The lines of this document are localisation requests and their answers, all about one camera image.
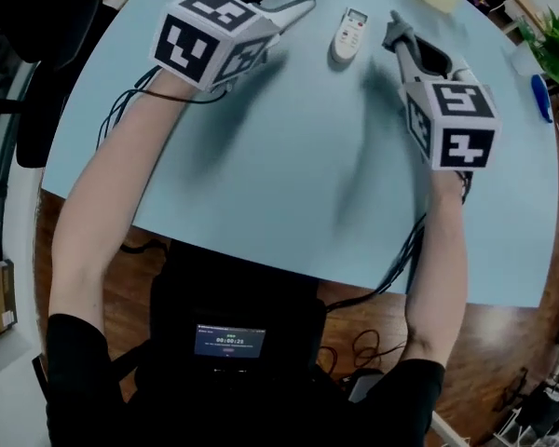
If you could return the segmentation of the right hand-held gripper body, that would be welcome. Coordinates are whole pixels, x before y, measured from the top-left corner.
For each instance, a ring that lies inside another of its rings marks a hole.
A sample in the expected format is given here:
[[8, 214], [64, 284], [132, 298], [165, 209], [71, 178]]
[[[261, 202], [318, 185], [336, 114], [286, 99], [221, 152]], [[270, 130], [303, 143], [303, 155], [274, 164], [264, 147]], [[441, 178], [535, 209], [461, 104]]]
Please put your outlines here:
[[501, 120], [488, 86], [464, 65], [451, 79], [403, 75], [406, 123], [433, 170], [477, 171], [489, 165]]

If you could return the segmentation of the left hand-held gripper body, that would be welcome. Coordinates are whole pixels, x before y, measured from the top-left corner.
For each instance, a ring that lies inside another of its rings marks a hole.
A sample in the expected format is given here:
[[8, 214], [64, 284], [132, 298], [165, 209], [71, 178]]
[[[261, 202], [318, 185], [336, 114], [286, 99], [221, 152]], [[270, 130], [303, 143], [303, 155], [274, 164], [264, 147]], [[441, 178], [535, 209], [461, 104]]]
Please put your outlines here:
[[260, 64], [280, 28], [262, 0], [173, 0], [163, 11], [150, 59], [204, 92], [230, 89]]

